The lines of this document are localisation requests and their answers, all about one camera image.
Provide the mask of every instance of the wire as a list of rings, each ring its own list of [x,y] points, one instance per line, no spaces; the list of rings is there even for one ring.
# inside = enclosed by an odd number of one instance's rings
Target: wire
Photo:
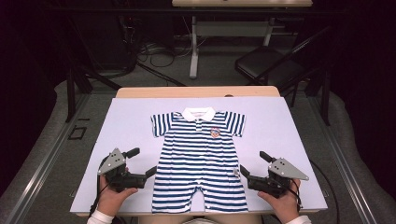
[[[138,61],[144,63],[148,58],[149,58],[149,48],[146,44],[142,44],[142,47],[144,48],[143,52],[147,52],[147,53],[143,53],[142,51],[140,51],[139,53],[136,54],[136,58]],[[140,59],[139,56],[140,55],[146,55],[145,59]]]
[[[129,220],[129,224],[132,224],[133,221],[134,221],[134,217],[131,217],[131,219]]]
[[[335,191],[334,188],[332,187],[332,183],[330,182],[329,178],[323,173],[323,171],[319,168],[319,166],[313,162],[311,159],[309,161],[319,170],[319,172],[323,175],[323,177],[326,179],[327,184],[329,185],[331,191],[332,191],[332,196],[334,198],[334,203],[335,203],[335,210],[336,210],[336,223],[340,223],[340,207],[338,204],[337,197],[335,196]]]
[[[175,83],[177,86],[182,86],[182,87],[185,87],[185,86],[186,86],[186,85],[184,85],[183,83],[181,83],[181,82],[179,82],[179,81],[177,81],[177,80],[175,80],[175,79],[173,79],[173,78],[171,78],[171,77],[168,77],[168,76],[166,76],[166,75],[164,75],[164,74],[162,74],[162,73],[160,73],[160,72],[158,72],[158,71],[155,71],[154,69],[152,69],[152,68],[150,68],[150,67],[147,67],[147,66],[143,65],[142,63],[137,63],[137,66],[139,66],[139,67],[145,69],[146,71],[150,72],[151,74],[153,74],[153,75],[156,76],[156,77],[160,77],[160,78],[162,78],[162,79],[164,79],[164,80],[166,80],[166,81],[173,82],[173,83]]]
[[[299,187],[297,185],[297,183],[292,179],[292,183],[294,183],[294,185],[297,187],[297,192],[294,192],[294,190],[292,190],[290,187],[284,186],[282,183],[280,183],[279,181],[271,178],[271,181],[274,181],[276,184],[278,184],[282,189],[285,189],[287,191],[289,191],[290,193],[292,193],[296,198],[297,198],[297,210],[300,211],[300,208],[302,207],[302,202],[301,202],[301,198],[300,198],[300,191],[299,191]]]
[[[152,54],[151,54],[151,57],[149,58],[150,64],[153,65],[154,67],[167,67],[167,66],[171,65],[171,64],[175,61],[175,54],[174,54],[173,52],[169,52],[169,53],[171,53],[171,62],[170,62],[170,63],[165,64],[165,65],[157,65],[157,64],[155,64],[155,63],[153,62],[153,58],[154,58],[154,57],[152,57],[152,56],[158,55],[158,54],[163,54],[163,53],[152,53]]]
[[[186,23],[186,19],[184,17],[182,17],[182,18],[183,18],[184,24],[186,25],[187,31],[189,32],[189,35],[191,35],[191,31],[190,31],[189,25]]]
[[[126,220],[123,217],[116,217],[122,224],[127,224]]]
[[[206,37],[201,43],[199,43],[199,44],[197,45],[197,47],[199,47],[199,46],[201,46],[202,44],[204,44],[204,42],[206,42],[207,39],[208,39],[208,37]],[[150,57],[150,63],[151,63],[151,65],[153,65],[153,66],[155,66],[155,67],[166,67],[166,66],[171,65],[171,64],[174,62],[175,58],[181,58],[181,57],[185,57],[185,56],[189,55],[189,54],[191,53],[191,50],[192,50],[192,41],[191,41],[191,46],[190,46],[189,48],[187,48],[187,46],[184,47],[184,48],[174,48],[174,49],[181,49],[181,51],[178,52],[178,53],[174,53],[174,52],[168,50],[167,48],[157,47],[157,48],[149,49],[147,46],[145,46],[145,50],[144,50],[143,52],[141,51],[141,52],[140,52],[140,55],[146,55],[147,57],[146,57],[146,59],[144,59],[144,60],[139,60],[139,61],[145,62],[145,61],[148,59],[149,56],[153,56],[153,55],[156,55],[156,54],[161,54],[161,53],[149,53],[151,50],[156,50],[156,49],[165,49],[165,52],[168,52],[168,53],[171,53],[171,54],[172,54],[173,59],[172,59],[172,62],[170,62],[169,64],[166,64],[166,65],[157,65],[157,64],[155,64],[155,63],[153,62],[152,57]]]
[[[97,177],[97,185],[96,185],[96,187],[97,187],[97,193],[96,193],[96,198],[95,198],[95,201],[93,202],[93,205],[91,205],[91,209],[90,209],[90,215],[88,216],[88,217],[91,217],[92,216],[92,214],[93,214],[93,212],[95,211],[95,209],[96,209],[96,207],[97,207],[97,205],[98,205],[98,203],[99,203],[99,198],[100,198],[100,195],[102,194],[102,192],[103,192],[103,190],[105,190],[109,185],[110,185],[110,183],[111,183],[111,180],[105,185],[105,187],[104,188],[102,188],[102,189],[100,189],[100,176],[98,176]]]

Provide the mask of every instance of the white table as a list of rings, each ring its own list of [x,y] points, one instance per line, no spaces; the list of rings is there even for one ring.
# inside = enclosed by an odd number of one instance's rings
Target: white table
[[[327,209],[318,181],[306,156],[304,146],[290,115],[288,106],[282,97],[257,96],[262,91],[270,90],[269,95],[278,96],[271,90],[274,87],[202,87],[179,88],[180,97],[163,98],[168,94],[176,94],[178,88],[157,88],[156,94],[148,89],[131,88],[122,90],[118,98],[113,99],[107,112],[102,130],[93,148],[92,156],[86,173],[81,181],[76,198],[70,209],[71,213],[87,216],[90,206],[96,196],[96,174],[102,159],[115,147],[121,152],[134,147],[140,147],[140,154],[127,160],[131,173],[143,174],[147,169],[157,165],[160,157],[163,138],[154,138],[149,116],[152,114],[182,111],[185,107],[212,106],[217,110],[231,110],[247,115],[247,123],[243,137],[235,137],[234,143],[240,163],[249,169],[252,175],[267,176],[268,163],[259,156],[261,150],[270,156],[283,157],[309,176],[309,181],[303,181],[301,198],[303,212],[315,212]],[[122,98],[138,90],[149,93],[156,98]],[[249,90],[251,95],[238,97],[219,97],[224,93],[243,92]],[[151,199],[154,176],[144,189],[128,198],[120,209],[121,216],[147,216],[151,214]],[[257,196],[257,191],[247,188],[247,181],[242,177],[247,196],[249,214],[272,213],[271,206]],[[191,212],[180,216],[215,216],[204,209],[201,193],[193,196]]]

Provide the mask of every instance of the human hand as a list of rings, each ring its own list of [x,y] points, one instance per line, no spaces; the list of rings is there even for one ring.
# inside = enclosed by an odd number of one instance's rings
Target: human hand
[[[294,179],[294,182],[295,184],[291,181],[290,189],[297,193],[301,181],[299,179]],[[259,191],[257,195],[274,208],[276,216],[282,223],[288,223],[299,216],[296,196],[290,191],[287,190],[285,194],[281,195],[279,198],[275,198],[262,191]]]
[[[119,212],[120,207],[126,198],[137,192],[137,189],[135,188],[116,192],[107,184],[107,180],[103,175],[100,176],[99,186],[100,189],[102,189],[102,192],[99,196],[97,210],[110,217],[114,217]]]

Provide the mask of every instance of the embroidered logo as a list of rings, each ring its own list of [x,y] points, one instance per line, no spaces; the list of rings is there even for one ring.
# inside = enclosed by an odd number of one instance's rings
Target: embroidered logo
[[[213,138],[217,138],[220,136],[220,129],[219,128],[212,128],[210,130],[210,135],[212,135]]]

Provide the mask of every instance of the striped baby romper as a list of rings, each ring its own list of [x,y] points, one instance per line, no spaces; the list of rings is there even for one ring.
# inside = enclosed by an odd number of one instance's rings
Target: striped baby romper
[[[189,212],[197,190],[204,194],[206,212],[247,212],[233,145],[245,120],[245,115],[212,107],[151,116],[154,136],[164,136],[152,212]]]

